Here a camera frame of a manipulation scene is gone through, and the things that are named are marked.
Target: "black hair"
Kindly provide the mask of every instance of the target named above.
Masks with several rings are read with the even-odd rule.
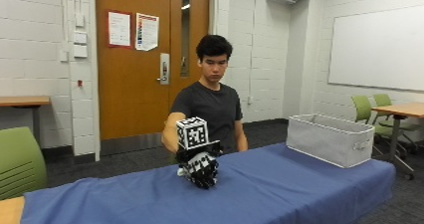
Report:
[[[215,57],[223,54],[226,54],[226,60],[228,60],[231,52],[232,45],[219,35],[204,35],[196,46],[196,54],[200,61],[203,60],[203,56]]]

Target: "paper sign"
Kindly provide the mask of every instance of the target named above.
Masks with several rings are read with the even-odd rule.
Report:
[[[109,45],[131,46],[131,14],[107,12]]]
[[[149,51],[158,46],[159,17],[137,13],[135,49]]]

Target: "black t-shirt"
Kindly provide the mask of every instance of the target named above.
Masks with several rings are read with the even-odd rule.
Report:
[[[195,82],[178,94],[171,112],[202,118],[208,123],[210,141],[220,141],[224,153],[235,151],[234,122],[242,118],[235,89],[219,84],[219,91],[212,91]]]

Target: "man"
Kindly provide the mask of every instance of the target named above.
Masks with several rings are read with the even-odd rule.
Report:
[[[227,67],[231,44],[224,37],[206,35],[196,47],[202,76],[198,82],[178,94],[166,126],[162,143],[166,149],[178,151],[176,121],[198,116],[208,123],[210,142],[219,140],[223,153],[247,150],[242,129],[242,113],[235,89],[219,82]]]

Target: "door handle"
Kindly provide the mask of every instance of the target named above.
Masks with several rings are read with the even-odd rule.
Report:
[[[160,82],[160,85],[170,84],[170,54],[160,53],[160,63],[159,63],[159,74],[160,77],[156,78],[156,81]]]

